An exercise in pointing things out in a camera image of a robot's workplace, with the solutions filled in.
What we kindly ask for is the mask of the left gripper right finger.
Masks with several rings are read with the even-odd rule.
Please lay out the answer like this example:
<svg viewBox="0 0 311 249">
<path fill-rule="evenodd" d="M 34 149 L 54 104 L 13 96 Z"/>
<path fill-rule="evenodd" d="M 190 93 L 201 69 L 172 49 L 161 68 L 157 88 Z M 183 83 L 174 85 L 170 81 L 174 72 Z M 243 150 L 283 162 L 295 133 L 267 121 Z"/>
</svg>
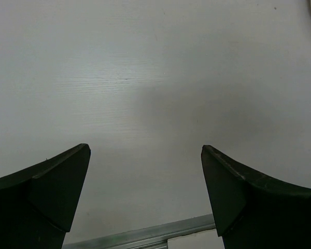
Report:
<svg viewBox="0 0 311 249">
<path fill-rule="evenodd" d="M 311 248 L 311 189 L 270 177 L 210 145 L 201 153 L 225 248 Z"/>
</svg>

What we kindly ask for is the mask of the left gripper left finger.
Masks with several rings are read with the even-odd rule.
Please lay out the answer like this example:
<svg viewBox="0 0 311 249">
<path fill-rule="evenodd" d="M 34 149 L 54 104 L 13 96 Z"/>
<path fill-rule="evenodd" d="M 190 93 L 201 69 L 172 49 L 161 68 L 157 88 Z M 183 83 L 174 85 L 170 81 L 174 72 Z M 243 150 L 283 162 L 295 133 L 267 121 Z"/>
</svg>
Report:
<svg viewBox="0 0 311 249">
<path fill-rule="evenodd" d="M 79 144 L 0 178 L 0 248 L 61 248 L 70 232 L 90 161 Z"/>
</svg>

